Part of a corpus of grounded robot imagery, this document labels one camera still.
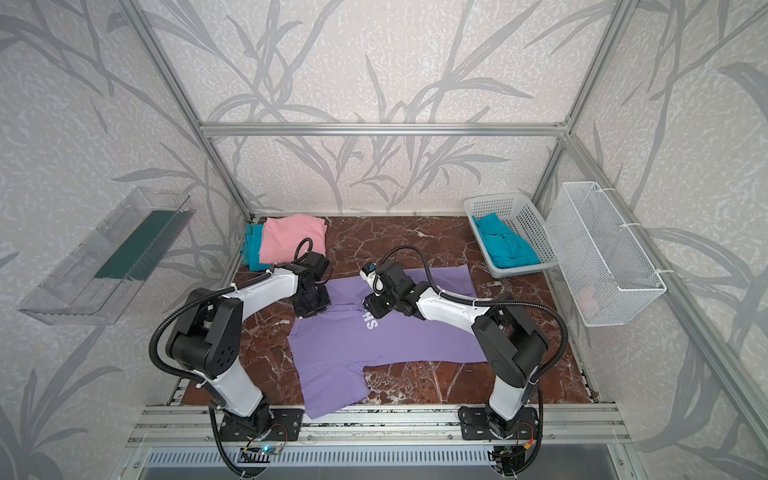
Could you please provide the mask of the purple t-shirt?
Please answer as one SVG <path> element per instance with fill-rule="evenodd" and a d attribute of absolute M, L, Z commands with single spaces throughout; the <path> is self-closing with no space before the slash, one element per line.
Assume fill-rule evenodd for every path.
<path fill-rule="evenodd" d="M 404 362 L 482 363 L 474 335 L 397 311 L 376 319 L 363 307 L 372 290 L 359 277 L 327 283 L 331 304 L 297 318 L 288 336 L 305 412 L 317 419 L 368 397 L 366 367 Z"/>

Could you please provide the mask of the grey plastic laundry basket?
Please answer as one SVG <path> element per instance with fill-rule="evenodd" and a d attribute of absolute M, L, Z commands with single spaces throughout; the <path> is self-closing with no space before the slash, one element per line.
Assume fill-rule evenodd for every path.
<path fill-rule="evenodd" d="M 528 275 L 557 265 L 544 219 L 527 196 L 470 198 L 464 209 L 492 277 Z"/>

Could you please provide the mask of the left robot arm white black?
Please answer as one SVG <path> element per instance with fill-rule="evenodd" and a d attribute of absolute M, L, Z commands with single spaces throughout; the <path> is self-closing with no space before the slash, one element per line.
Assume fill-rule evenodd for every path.
<path fill-rule="evenodd" d="M 164 320 L 150 341 L 150 358 L 162 371 L 205 388 L 230 416 L 254 429 L 271 424 L 269 402 L 239 360 L 242 324 L 281 300 L 309 318 L 330 305 L 322 254 L 308 251 L 270 267 L 241 286 L 193 291 L 187 303 Z"/>

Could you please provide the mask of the pink folded t-shirt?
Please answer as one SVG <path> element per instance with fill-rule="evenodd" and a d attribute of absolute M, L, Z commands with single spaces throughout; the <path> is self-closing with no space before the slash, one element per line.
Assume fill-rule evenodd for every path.
<path fill-rule="evenodd" d="M 325 221 L 318 217 L 295 214 L 283 218 L 268 218 L 262 230 L 259 260 L 263 264 L 292 262 L 299 244 L 312 240 L 312 251 L 326 254 Z"/>

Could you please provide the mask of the teal folded t-shirt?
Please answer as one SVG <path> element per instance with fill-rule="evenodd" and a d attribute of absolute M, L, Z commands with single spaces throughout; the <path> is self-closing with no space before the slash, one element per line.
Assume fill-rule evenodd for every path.
<path fill-rule="evenodd" d="M 250 272 L 260 272 L 269 269 L 268 264 L 261 262 L 260 249 L 262 244 L 263 226 L 247 224 L 245 227 L 244 243 L 241 248 L 242 264 Z"/>

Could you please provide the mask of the teal t-shirt in basket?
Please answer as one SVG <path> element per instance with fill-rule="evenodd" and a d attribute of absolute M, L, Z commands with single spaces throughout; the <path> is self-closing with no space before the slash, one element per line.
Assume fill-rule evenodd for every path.
<path fill-rule="evenodd" d="M 531 245 L 495 214 L 473 218 L 492 264 L 498 269 L 532 266 L 540 263 Z"/>

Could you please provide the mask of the clear acrylic wall tray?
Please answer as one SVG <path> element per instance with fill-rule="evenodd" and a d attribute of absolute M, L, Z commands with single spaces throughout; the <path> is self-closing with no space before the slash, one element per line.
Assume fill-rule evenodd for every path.
<path fill-rule="evenodd" d="M 188 194 L 135 188 L 18 310 L 47 325 L 115 324 L 195 213 Z"/>

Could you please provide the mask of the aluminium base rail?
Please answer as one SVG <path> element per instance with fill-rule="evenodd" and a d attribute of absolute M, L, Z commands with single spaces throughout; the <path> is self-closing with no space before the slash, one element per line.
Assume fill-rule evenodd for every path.
<path fill-rule="evenodd" d="M 529 432 L 510 439 L 465 439 L 476 435 L 459 418 L 457 405 L 361 405 L 316 420 L 303 416 L 290 446 L 524 444 Z M 526 422 L 551 444 L 626 444 L 631 437 L 614 404 L 549 404 L 543 418 Z M 195 406 L 147 407 L 128 437 L 129 447 L 212 446 L 213 429 L 207 409 Z"/>

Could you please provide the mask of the aluminium frame post left rear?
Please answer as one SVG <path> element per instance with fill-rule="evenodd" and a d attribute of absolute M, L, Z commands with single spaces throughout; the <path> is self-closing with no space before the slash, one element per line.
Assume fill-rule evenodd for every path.
<path fill-rule="evenodd" d="M 161 42 L 154 33 L 149 18 L 141 8 L 140 3 L 138 1 L 119 0 L 117 5 L 125 19 L 126 25 L 133 31 L 144 48 L 150 62 L 153 64 L 187 126 L 190 128 L 193 137 L 204 152 L 208 163 L 224 183 L 244 218 L 247 221 L 251 221 L 254 216 L 244 195 L 236 185 L 233 175 L 229 172 L 211 140 L 203 133 L 202 123 L 194 110 L 193 104 L 186 94 L 170 60 L 167 58 Z"/>

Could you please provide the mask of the aluminium frame post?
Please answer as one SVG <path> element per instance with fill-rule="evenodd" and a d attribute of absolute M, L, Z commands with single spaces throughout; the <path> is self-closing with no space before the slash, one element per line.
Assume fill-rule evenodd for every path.
<path fill-rule="evenodd" d="M 543 216 L 547 215 L 546 207 L 548 206 L 549 198 L 552 195 L 557 196 L 554 192 L 556 177 L 561 160 L 565 155 L 567 142 L 575 138 L 575 130 L 579 120 L 582 117 L 582 114 L 586 111 L 589 101 L 594 91 L 597 89 L 600 79 L 610 62 L 611 56 L 620 43 L 624 31 L 638 4 L 639 2 L 637 0 L 600 1 L 595 5 L 571 13 L 567 17 L 559 20 L 530 42 L 530 44 L 537 43 L 552 33 L 565 28 L 567 25 L 580 21 L 580 24 L 574 27 L 552 51 L 552 53 L 555 53 L 557 50 L 568 44 L 589 25 L 597 22 L 603 17 L 609 18 L 572 107 L 564 120 L 560 123 L 562 132 L 557 136 L 557 141 L 551 151 L 547 166 L 532 196 L 533 204 L 539 209 L 539 212 Z"/>
<path fill-rule="evenodd" d="M 144 48 L 150 62 L 153 64 L 187 126 L 190 128 L 193 137 L 204 152 L 208 163 L 224 183 L 244 218 L 247 221 L 251 221 L 254 216 L 244 195 L 236 185 L 233 175 L 229 172 L 211 140 L 203 133 L 202 123 L 194 110 L 193 104 L 186 94 L 170 60 L 167 58 L 161 42 L 154 33 L 149 18 L 141 8 L 140 3 L 138 1 L 119 0 L 117 5 L 125 19 L 126 25 L 133 31 Z"/>

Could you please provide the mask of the aluminium frame post right rear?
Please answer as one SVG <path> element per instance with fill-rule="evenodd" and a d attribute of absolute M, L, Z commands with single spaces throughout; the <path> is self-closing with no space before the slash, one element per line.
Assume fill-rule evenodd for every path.
<path fill-rule="evenodd" d="M 610 62 L 611 56 L 620 43 L 624 31 L 638 4 L 639 2 L 637 0 L 600 1 L 595 5 L 571 13 L 567 17 L 559 20 L 530 42 L 530 44 L 537 43 L 552 33 L 565 28 L 567 25 L 580 21 L 580 24 L 574 27 L 552 51 L 552 53 L 555 53 L 557 50 L 568 44 L 589 25 L 597 22 L 603 17 L 609 18 L 572 107 L 564 120 L 560 123 L 562 132 L 557 136 L 557 141 L 551 151 L 547 166 L 532 196 L 533 204 L 539 209 L 539 212 L 543 216 L 547 215 L 546 207 L 548 206 L 549 198 L 552 195 L 557 196 L 554 192 L 556 177 L 561 160 L 565 155 L 567 142 L 575 138 L 575 130 L 579 120 L 582 117 L 582 114 L 586 111 L 589 101 L 594 91 L 597 89 L 600 79 Z"/>

